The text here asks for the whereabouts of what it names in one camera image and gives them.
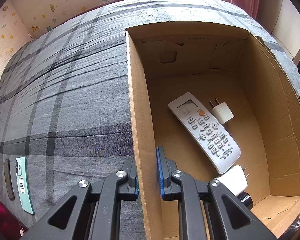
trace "white remote control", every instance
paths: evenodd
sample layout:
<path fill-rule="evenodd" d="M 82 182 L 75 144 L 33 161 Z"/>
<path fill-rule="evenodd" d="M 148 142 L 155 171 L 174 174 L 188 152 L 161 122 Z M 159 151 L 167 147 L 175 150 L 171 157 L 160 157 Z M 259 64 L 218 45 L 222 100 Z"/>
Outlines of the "white remote control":
<path fill-rule="evenodd" d="M 218 120 L 190 92 L 168 104 L 220 174 L 240 157 L 240 149 Z"/>

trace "metal prong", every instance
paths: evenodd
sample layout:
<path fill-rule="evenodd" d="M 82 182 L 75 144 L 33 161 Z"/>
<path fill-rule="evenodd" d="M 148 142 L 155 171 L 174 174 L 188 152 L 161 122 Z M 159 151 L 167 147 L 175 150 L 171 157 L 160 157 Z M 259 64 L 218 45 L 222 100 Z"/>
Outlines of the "metal prong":
<path fill-rule="evenodd" d="M 210 104 L 210 106 L 211 106 L 212 108 L 214 108 L 214 105 L 213 105 L 213 103 L 212 103 L 211 101 L 209 101 L 209 104 Z"/>

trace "box hole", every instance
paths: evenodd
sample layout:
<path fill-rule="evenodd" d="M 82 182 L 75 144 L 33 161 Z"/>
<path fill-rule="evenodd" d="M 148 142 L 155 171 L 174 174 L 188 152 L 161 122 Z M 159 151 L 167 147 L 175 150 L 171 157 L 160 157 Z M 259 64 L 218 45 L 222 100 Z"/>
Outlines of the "box hole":
<path fill-rule="evenodd" d="M 177 52 L 175 50 L 160 52 L 159 58 L 160 58 L 160 62 L 163 64 L 172 63 L 176 61 Z"/>

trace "bed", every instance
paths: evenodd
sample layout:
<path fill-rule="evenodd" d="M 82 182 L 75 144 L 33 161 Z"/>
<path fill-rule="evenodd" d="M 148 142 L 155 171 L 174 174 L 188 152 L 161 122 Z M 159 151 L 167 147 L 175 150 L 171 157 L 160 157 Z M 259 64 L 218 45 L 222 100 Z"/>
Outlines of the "bed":
<path fill-rule="evenodd" d="M 242 9 L 220 0 L 125 0 L 97 8 L 24 45 L 0 81 L 0 200 L 31 227 L 81 179 L 95 182 L 133 158 L 125 28 L 208 21 L 262 37 L 300 99 L 300 77 L 279 44 Z M 22 210 L 14 173 L 25 156 L 34 215 Z M 3 162 L 10 159 L 15 200 Z M 120 239 L 145 239 L 140 201 L 124 202 Z"/>

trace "remote control button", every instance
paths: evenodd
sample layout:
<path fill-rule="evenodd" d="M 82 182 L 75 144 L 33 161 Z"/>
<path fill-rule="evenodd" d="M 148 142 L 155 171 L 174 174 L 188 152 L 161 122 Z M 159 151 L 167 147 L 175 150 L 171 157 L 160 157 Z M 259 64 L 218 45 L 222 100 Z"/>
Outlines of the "remote control button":
<path fill-rule="evenodd" d="M 188 120 L 188 123 L 193 123 L 195 121 L 195 119 L 193 117 L 191 117 L 189 120 Z"/>
<path fill-rule="evenodd" d="M 214 130 L 218 130 L 218 124 L 217 124 L 217 123 L 213 123 L 213 124 L 212 124 L 212 128 L 213 128 Z"/>
<path fill-rule="evenodd" d="M 201 133 L 200 133 L 200 138 L 201 138 L 202 140 L 205 140 L 205 139 L 206 139 L 206 135 L 204 134 L 204 132 L 201 132 Z"/>
<path fill-rule="evenodd" d="M 212 129 L 209 127 L 209 128 L 206 130 L 206 133 L 207 133 L 207 134 L 212 133 Z"/>
<path fill-rule="evenodd" d="M 208 140 L 210 141 L 210 140 L 212 140 L 213 138 L 215 138 L 216 136 L 217 136 L 217 132 L 216 131 L 214 131 L 210 136 L 208 136 Z"/>
<path fill-rule="evenodd" d="M 205 123 L 203 126 L 200 127 L 200 132 L 204 131 L 208 126 L 210 126 L 210 123 Z"/>
<path fill-rule="evenodd" d="M 207 144 L 207 146 L 208 146 L 209 149 L 211 149 L 211 148 L 213 147 L 213 143 L 212 143 L 212 142 L 209 142 L 209 143 Z"/>
<path fill-rule="evenodd" d="M 220 139 L 217 137 L 213 141 L 214 141 L 215 144 L 218 144 L 218 142 L 220 142 Z"/>

